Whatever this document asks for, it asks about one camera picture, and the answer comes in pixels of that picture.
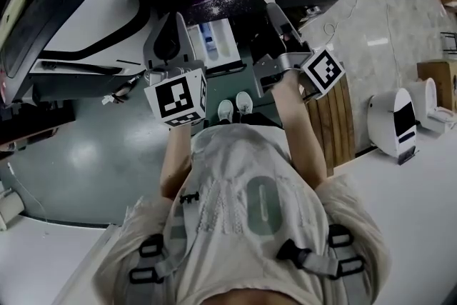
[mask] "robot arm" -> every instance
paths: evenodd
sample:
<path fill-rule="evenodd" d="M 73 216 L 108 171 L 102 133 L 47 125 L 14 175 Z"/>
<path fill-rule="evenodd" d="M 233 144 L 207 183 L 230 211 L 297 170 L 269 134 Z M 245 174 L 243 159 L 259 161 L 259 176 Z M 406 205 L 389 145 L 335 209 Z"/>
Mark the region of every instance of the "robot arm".
<path fill-rule="evenodd" d="M 146 97 L 154 116 L 176 127 L 205 118 L 204 62 L 196 60 L 186 24 L 180 13 L 159 20 L 144 44 Z"/>
<path fill-rule="evenodd" d="M 251 42 L 259 98 L 292 69 L 302 72 L 301 83 L 314 98 L 327 94 L 344 75 L 342 65 L 327 49 L 314 54 L 278 4 L 267 4 L 266 11 L 269 27 Z"/>

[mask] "gray floor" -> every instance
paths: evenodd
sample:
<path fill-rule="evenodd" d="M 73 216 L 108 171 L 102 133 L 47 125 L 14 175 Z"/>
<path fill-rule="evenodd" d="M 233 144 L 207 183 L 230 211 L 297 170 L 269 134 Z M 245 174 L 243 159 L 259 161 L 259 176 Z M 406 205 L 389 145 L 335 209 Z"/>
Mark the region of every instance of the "gray floor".
<path fill-rule="evenodd" d="M 440 32 L 456 32 L 457 22 L 440 0 L 358 0 L 352 17 L 344 21 L 355 4 L 356 0 L 340 0 L 306 26 L 302 34 L 316 50 L 327 44 L 346 68 L 356 150 L 360 151 L 370 145 L 368 99 L 415 81 L 416 64 L 443 56 Z M 330 36 L 323 27 L 338 22 L 336 35 L 328 42 Z"/>
<path fill-rule="evenodd" d="M 439 0 L 358 0 L 351 19 L 340 23 L 328 42 L 324 24 L 346 19 L 355 3 L 340 0 L 302 33 L 314 49 L 327 44 L 344 63 L 356 146 L 362 150 L 369 145 L 368 98 L 414 81 L 416 63 L 442 57 L 440 31 L 457 31 L 457 23 Z M 240 90 L 253 95 L 251 72 L 247 68 L 242 74 L 209 79 L 207 107 L 212 122 L 220 100 L 233 98 Z M 49 219 L 120 224 L 128 205 L 142 194 L 157 194 L 168 129 L 154 121 L 142 89 L 138 85 L 122 105 L 103 106 L 100 99 L 76 102 L 76 122 L 10 158 L 16 175 L 44 205 Z M 260 110 L 275 116 L 271 98 L 255 103 L 267 104 Z M 0 164 L 0 177 L 6 187 L 21 194 L 29 214 L 43 216 L 5 162 Z"/>
<path fill-rule="evenodd" d="M 220 100 L 240 90 L 254 95 L 252 68 L 208 80 L 207 117 L 217 121 Z M 168 128 L 154 121 L 141 81 L 124 104 L 101 99 L 75 102 L 76 121 L 50 139 L 15 153 L 10 163 L 21 183 L 43 204 L 48 219 L 88 224 L 121 224 L 126 207 L 144 194 L 159 192 Z M 256 110 L 278 121 L 272 99 L 254 99 Z M 16 189 L 27 213 L 44 217 L 0 162 L 6 188 Z"/>

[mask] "white sneaker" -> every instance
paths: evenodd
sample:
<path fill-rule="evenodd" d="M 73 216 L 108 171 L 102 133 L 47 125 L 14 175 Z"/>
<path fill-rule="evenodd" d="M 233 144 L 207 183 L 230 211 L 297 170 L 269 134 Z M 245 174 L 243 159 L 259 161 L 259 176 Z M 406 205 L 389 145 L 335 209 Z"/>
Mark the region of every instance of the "white sneaker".
<path fill-rule="evenodd" d="M 228 99 L 224 99 L 221 103 L 219 103 L 217 115 L 219 116 L 219 121 L 228 119 L 231 123 L 233 120 L 233 104 Z"/>
<path fill-rule="evenodd" d="M 251 97 L 245 91 L 240 91 L 236 95 L 236 108 L 238 108 L 241 115 L 251 114 L 253 105 Z"/>

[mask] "marble floor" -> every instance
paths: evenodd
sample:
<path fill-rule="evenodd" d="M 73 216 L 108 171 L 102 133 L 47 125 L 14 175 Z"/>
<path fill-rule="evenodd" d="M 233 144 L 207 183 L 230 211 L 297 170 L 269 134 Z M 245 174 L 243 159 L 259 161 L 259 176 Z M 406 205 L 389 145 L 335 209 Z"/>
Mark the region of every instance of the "marble floor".
<path fill-rule="evenodd" d="M 301 32 L 313 49 L 327 44 L 346 68 L 360 151 L 370 145 L 368 99 L 415 81 L 416 64 L 443 56 L 440 32 L 457 31 L 457 21 L 440 0 L 358 0 L 352 17 L 343 21 L 355 4 L 356 0 L 340 0 Z M 323 27 L 338 22 L 330 40 Z M 331 26 L 326 30 L 333 31 Z"/>

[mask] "harness strap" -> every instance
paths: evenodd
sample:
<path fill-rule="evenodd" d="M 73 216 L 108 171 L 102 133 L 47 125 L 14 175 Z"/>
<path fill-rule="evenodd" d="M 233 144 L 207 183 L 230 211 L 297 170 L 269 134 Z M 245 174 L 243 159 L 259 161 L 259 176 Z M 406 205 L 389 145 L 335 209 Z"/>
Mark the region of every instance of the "harness strap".
<path fill-rule="evenodd" d="M 302 267 L 318 276 L 336 276 L 338 273 L 338 259 L 333 259 L 329 256 L 319 256 L 311 252 L 306 256 Z"/>
<path fill-rule="evenodd" d="M 345 226 L 329 226 L 328 245 L 339 262 L 336 279 L 343 280 L 348 305 L 369 305 L 371 300 L 363 282 L 365 259 L 357 255 L 352 243 L 353 236 Z"/>
<path fill-rule="evenodd" d="M 129 273 L 126 305 L 174 304 L 173 273 L 190 253 L 199 227 L 200 181 L 190 179 L 176 205 L 168 241 L 161 243 L 161 253 L 156 254 L 154 240 L 146 240 L 139 249 L 138 265 Z"/>

